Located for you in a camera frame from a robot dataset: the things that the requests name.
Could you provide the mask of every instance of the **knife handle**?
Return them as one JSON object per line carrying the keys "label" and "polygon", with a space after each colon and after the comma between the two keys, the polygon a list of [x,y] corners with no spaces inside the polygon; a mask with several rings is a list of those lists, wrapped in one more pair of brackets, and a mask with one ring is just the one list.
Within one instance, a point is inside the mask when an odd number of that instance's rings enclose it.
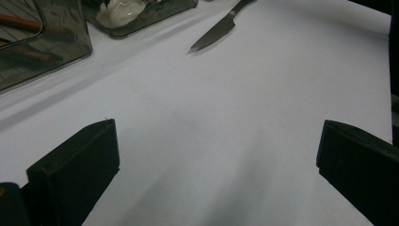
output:
{"label": "knife handle", "polygon": [[235,16],[241,9],[243,9],[249,3],[256,0],[241,0],[235,7],[229,12],[231,15]]}

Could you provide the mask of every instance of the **knife blade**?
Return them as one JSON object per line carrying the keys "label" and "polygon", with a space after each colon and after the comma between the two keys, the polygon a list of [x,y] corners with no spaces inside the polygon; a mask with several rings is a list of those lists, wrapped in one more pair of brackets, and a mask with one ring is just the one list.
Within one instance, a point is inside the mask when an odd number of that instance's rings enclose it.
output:
{"label": "knife blade", "polygon": [[222,20],[214,25],[208,32],[205,33],[193,46],[191,51],[198,51],[203,49],[217,40],[220,40],[223,36],[227,35],[235,27],[234,17],[237,13],[243,9],[247,4],[256,0],[241,0]]}

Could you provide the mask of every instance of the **metal knife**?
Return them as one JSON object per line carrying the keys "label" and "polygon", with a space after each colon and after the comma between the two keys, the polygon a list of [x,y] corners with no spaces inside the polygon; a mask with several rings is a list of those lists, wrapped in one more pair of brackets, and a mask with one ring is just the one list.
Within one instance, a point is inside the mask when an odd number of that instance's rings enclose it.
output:
{"label": "metal knife", "polygon": [[217,40],[220,40],[223,36],[229,34],[229,32],[235,27],[233,21],[235,15],[243,9],[247,4],[256,0],[241,0],[222,20],[214,25],[205,35],[203,35],[193,46],[191,51],[198,51],[203,49]]}

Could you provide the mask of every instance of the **white table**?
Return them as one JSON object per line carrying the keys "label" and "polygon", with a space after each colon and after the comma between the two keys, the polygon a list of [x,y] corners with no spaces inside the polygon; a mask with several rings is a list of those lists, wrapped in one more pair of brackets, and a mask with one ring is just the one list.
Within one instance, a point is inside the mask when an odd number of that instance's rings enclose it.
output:
{"label": "white table", "polygon": [[345,0],[199,1],[0,96],[0,181],[113,118],[120,172],[85,225],[371,225],[315,166],[324,120],[391,141],[390,17]]}

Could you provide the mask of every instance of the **table surface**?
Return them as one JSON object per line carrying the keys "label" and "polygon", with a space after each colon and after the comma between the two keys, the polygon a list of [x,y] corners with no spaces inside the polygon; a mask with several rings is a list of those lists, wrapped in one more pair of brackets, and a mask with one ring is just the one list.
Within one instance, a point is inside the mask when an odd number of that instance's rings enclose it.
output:
{"label": "table surface", "polygon": [[120,172],[84,225],[371,225],[315,165],[324,120],[391,142],[390,17],[344,0],[237,0],[94,51],[0,96],[0,181],[84,126],[115,119]]}

